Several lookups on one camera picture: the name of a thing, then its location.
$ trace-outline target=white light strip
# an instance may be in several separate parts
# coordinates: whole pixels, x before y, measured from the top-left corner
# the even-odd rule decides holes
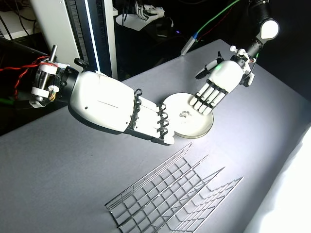
[[[100,72],[101,69],[100,69],[100,67],[99,67],[99,61],[98,61],[97,50],[96,50],[96,44],[95,44],[95,39],[94,39],[94,33],[93,33],[91,15],[89,14],[88,0],[84,0],[84,2],[85,2],[85,4],[86,4],[86,15],[87,15],[87,20],[88,20],[89,30],[90,30],[90,32],[91,32],[91,39],[92,39],[93,49],[94,49],[94,53],[95,53],[96,66],[97,66],[97,70]]]

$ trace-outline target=robotic hand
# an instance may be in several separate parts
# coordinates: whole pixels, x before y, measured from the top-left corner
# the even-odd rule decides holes
[[[68,64],[54,62],[57,46],[48,61],[39,66],[29,103],[44,107],[55,100],[68,102],[70,113],[82,123],[105,132],[127,133],[152,142],[171,145],[174,130],[165,105],[143,98],[140,89],[107,77],[100,72],[79,72]],[[87,64],[75,59],[83,68]]]
[[[251,45],[246,50],[238,50],[232,46],[230,51],[235,55],[229,61],[225,61],[218,53],[218,59],[206,65],[196,75],[197,79],[208,76],[207,83],[195,94],[189,104],[204,115],[208,115],[239,84],[246,87],[252,84],[255,75],[249,63],[256,62],[263,45],[274,39],[279,32],[278,23],[270,17],[268,0],[251,0],[249,12],[257,25],[256,38]]]
[[[143,4],[142,0],[135,2],[135,11],[139,18],[149,22],[164,17],[164,10],[162,7]]]

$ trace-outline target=stack of plates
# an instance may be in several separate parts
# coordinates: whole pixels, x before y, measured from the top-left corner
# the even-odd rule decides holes
[[[174,128],[175,134],[184,138],[199,138],[211,129],[214,116],[211,112],[207,116],[199,113],[189,105],[193,95],[177,93],[164,100],[165,112],[169,116],[169,122]]]

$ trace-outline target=gray tabletop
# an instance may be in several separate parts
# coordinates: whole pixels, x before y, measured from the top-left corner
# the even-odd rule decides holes
[[[229,45],[217,40],[125,81],[160,102],[195,93],[194,75]],[[117,232],[104,204],[193,141],[190,156],[210,154],[206,170],[226,166],[222,183],[244,180],[198,231],[242,232],[297,140],[311,122],[311,105],[259,66],[249,88],[238,86],[215,109],[204,137],[175,137],[162,146],[107,134],[60,109],[0,137],[0,232]]]

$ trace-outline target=wire basket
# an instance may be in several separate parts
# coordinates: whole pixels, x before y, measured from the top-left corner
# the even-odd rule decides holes
[[[209,182],[223,168],[201,179],[184,158],[192,143],[109,201],[105,207],[122,233],[194,233],[241,182],[214,190]]]

